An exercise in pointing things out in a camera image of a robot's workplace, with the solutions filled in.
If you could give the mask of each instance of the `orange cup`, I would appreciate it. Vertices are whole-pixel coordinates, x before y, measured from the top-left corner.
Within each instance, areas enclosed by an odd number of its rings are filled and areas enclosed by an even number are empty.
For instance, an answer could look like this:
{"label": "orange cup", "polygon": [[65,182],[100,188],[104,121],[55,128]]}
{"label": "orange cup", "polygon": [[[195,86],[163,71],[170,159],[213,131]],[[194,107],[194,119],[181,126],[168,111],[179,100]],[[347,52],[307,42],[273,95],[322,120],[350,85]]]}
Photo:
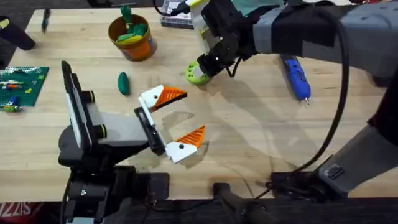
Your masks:
{"label": "orange cup", "polygon": [[119,44],[116,42],[120,35],[126,34],[126,23],[123,17],[115,19],[108,28],[109,38],[112,43],[123,53],[126,59],[139,62],[152,56],[156,51],[156,43],[154,42],[151,34],[149,24],[142,16],[131,15],[133,24],[143,23],[148,27],[147,32],[141,40],[133,44]]}

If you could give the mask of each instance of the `black wire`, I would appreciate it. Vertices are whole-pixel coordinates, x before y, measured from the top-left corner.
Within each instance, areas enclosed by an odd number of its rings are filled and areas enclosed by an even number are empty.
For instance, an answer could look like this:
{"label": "black wire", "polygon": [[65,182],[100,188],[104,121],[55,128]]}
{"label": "black wire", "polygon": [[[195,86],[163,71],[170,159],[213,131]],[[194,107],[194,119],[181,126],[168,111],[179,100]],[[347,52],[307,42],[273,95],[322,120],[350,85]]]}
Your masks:
{"label": "black wire", "polygon": [[153,210],[155,212],[160,212],[160,213],[182,213],[182,212],[187,212],[187,211],[193,210],[195,208],[198,208],[198,207],[201,207],[201,206],[204,206],[204,205],[209,205],[209,204],[213,203],[215,200],[216,199],[206,200],[204,202],[197,203],[196,205],[192,205],[191,207],[184,208],[184,209],[181,209],[181,210],[159,209],[159,208],[155,208],[153,206],[150,206],[150,205],[146,204],[145,202],[142,202],[142,204],[144,204],[145,207],[150,208],[151,210]]}
{"label": "black wire", "polygon": [[156,6],[156,0],[152,0],[152,4],[154,5],[155,10],[157,13],[159,13],[161,16],[171,16],[169,13],[162,12],[157,6]]}
{"label": "black wire", "polygon": [[63,193],[63,197],[62,197],[62,203],[61,203],[61,209],[60,209],[60,224],[65,223],[64,212],[65,212],[65,207],[67,206],[67,197],[68,197],[70,182],[72,181],[72,178],[73,178],[73,172],[71,171],[69,174],[67,185],[65,186],[65,191]]}
{"label": "black wire", "polygon": [[144,224],[144,222],[145,222],[145,220],[147,219],[148,214],[149,214],[149,212],[150,212],[151,210],[152,210],[151,208],[147,208],[147,211],[145,212],[145,215],[144,215],[144,218],[143,218],[142,221],[141,221],[141,224]]}
{"label": "black wire", "polygon": [[238,58],[238,61],[235,63],[234,70],[232,71],[232,77],[235,77],[236,71],[237,71],[238,66],[239,66],[239,64],[241,63],[241,61],[242,61],[242,58],[239,57],[239,58]]}
{"label": "black wire", "polygon": [[242,58],[239,57],[239,58],[238,58],[238,61],[235,63],[235,66],[234,66],[234,69],[233,69],[232,72],[231,72],[231,70],[229,69],[229,67],[226,67],[226,68],[225,68],[225,69],[226,69],[226,72],[227,72],[228,75],[229,75],[229,77],[231,77],[231,78],[235,77],[236,71],[237,71],[238,66],[239,66],[239,64],[241,63],[241,61],[242,61]]}
{"label": "black wire", "polygon": [[337,110],[335,117],[333,118],[333,122],[330,126],[329,132],[326,135],[326,138],[321,146],[319,148],[318,152],[305,164],[302,166],[296,168],[293,170],[291,173],[287,174],[284,178],[278,180],[277,182],[268,182],[267,184],[271,186],[258,195],[255,199],[259,199],[265,194],[268,194],[272,190],[274,186],[277,184],[285,181],[288,179],[292,174],[298,173],[306,168],[308,168],[310,165],[312,165],[314,162],[316,162],[321,155],[326,151],[327,147],[329,146],[329,143],[331,142],[334,134],[336,133],[337,127],[339,125],[341,116],[343,115],[345,103],[347,100],[347,94],[348,94],[348,84],[349,84],[349,47],[348,47],[348,39],[346,36],[346,32],[344,30],[343,25],[341,22],[336,18],[335,16],[331,15],[328,11],[325,11],[324,9],[320,8],[315,8],[314,13],[317,16],[320,16],[322,19],[328,21],[336,30],[336,33],[338,35],[338,39],[340,42],[340,50],[341,50],[341,67],[342,67],[342,76],[341,76],[341,90],[340,90],[340,99],[337,105]]}

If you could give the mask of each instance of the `green lego baseplate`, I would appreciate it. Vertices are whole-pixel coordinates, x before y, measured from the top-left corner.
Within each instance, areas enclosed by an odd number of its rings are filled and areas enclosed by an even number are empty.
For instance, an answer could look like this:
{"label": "green lego baseplate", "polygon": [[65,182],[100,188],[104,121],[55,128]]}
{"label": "green lego baseplate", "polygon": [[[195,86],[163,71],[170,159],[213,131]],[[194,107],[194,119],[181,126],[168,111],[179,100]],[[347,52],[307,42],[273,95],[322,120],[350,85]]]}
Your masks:
{"label": "green lego baseplate", "polygon": [[12,96],[18,97],[18,106],[34,106],[48,72],[48,67],[6,67],[0,72],[0,82],[15,80],[23,84],[21,88],[7,90],[1,83],[0,106],[8,104]]}

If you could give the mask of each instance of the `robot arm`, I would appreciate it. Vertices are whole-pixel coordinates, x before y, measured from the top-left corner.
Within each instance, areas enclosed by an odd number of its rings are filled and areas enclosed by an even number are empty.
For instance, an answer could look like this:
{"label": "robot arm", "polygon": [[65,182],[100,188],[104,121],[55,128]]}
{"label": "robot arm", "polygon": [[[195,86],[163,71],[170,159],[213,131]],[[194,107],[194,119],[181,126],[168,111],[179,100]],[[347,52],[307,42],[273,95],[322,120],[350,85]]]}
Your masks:
{"label": "robot arm", "polygon": [[222,40],[198,58],[200,68],[213,77],[236,58],[247,60],[256,54],[291,54],[340,62],[336,32],[314,15],[316,7],[340,19],[349,39],[350,65],[368,71],[376,84],[390,82],[398,65],[398,2],[264,6],[242,15],[229,0],[210,1],[201,15],[213,35]]}
{"label": "robot arm", "polygon": [[349,43],[350,65],[362,68],[378,85],[390,84],[377,113],[343,149],[312,172],[305,184],[308,197],[334,200],[363,182],[398,166],[398,2],[335,6],[330,2],[295,6],[264,6],[242,15],[230,0],[210,0],[201,16],[219,41],[198,58],[209,77],[236,58],[256,54],[290,54],[341,62],[336,30],[314,15],[322,7],[337,17]]}

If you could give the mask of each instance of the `black knob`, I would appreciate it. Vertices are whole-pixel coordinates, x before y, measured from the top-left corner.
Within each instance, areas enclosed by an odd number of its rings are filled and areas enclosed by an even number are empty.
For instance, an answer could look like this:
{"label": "black knob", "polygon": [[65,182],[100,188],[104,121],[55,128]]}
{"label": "black knob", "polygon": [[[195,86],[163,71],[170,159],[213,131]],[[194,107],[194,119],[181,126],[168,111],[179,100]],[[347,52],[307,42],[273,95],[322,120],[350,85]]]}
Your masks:
{"label": "black knob", "polygon": [[107,132],[105,125],[94,125],[94,134],[98,139],[103,139],[107,137]]}
{"label": "black knob", "polygon": [[89,90],[89,91],[82,91],[81,92],[81,97],[83,98],[82,100],[85,103],[94,103],[95,102],[95,97],[94,97],[94,92]]}

